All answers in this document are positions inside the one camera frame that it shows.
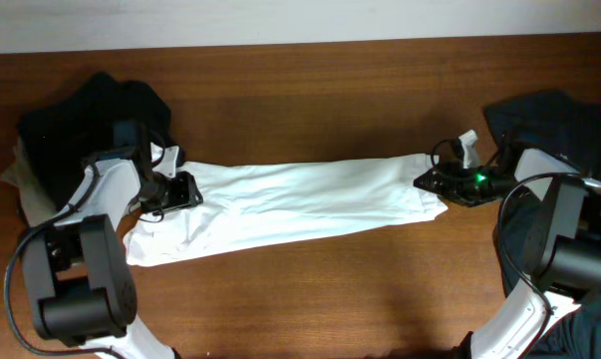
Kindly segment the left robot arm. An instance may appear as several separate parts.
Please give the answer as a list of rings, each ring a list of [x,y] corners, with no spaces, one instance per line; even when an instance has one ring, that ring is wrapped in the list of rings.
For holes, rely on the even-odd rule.
[[[84,178],[53,217],[30,228],[4,274],[8,324],[19,343],[40,356],[97,354],[102,358],[176,358],[138,315],[138,297],[116,229],[132,204],[158,220],[203,202],[192,175],[175,165],[178,150],[163,148],[159,168],[151,157],[150,130],[136,121],[112,126],[111,146],[89,154]],[[11,307],[11,279],[22,268],[32,322],[44,340],[61,350],[29,343]]]

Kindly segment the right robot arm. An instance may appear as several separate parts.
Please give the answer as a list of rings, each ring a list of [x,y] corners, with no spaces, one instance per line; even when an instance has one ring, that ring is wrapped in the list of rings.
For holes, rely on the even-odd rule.
[[[601,297],[601,181],[565,158],[527,149],[508,174],[490,164],[433,163],[414,185],[465,206],[497,199],[499,221],[523,188],[540,201],[521,263],[505,242],[498,244],[517,279],[514,288],[494,317],[450,351],[451,358],[521,358],[565,316]]]

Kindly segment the white t-shirt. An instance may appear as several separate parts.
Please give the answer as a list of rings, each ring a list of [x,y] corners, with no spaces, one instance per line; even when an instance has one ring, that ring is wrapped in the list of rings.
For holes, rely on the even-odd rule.
[[[125,236],[129,265],[151,267],[226,252],[431,221],[447,210],[414,186],[425,155],[266,166],[187,162],[202,204],[143,217]]]

